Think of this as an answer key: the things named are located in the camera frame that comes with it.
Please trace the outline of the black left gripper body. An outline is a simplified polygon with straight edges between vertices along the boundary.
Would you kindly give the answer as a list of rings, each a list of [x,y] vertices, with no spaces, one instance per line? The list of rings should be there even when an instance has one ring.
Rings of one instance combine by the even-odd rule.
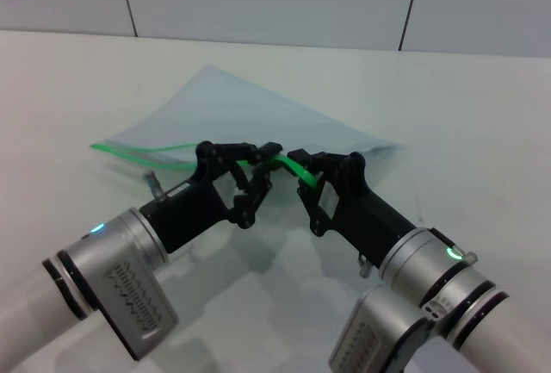
[[[165,193],[139,209],[169,254],[216,223],[231,222],[233,199],[231,204],[225,204],[214,182],[225,174],[232,177],[231,171],[239,162],[219,164],[209,155],[213,145],[204,141],[195,149],[195,171],[183,182],[181,190],[174,195]]]

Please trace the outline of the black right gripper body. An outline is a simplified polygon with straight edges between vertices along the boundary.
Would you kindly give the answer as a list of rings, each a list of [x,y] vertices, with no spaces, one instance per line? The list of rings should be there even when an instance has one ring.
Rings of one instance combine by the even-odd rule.
[[[375,268],[400,239],[416,226],[380,198],[367,182],[353,184],[343,179],[325,179],[337,194],[337,206],[330,218],[330,229],[339,233]]]

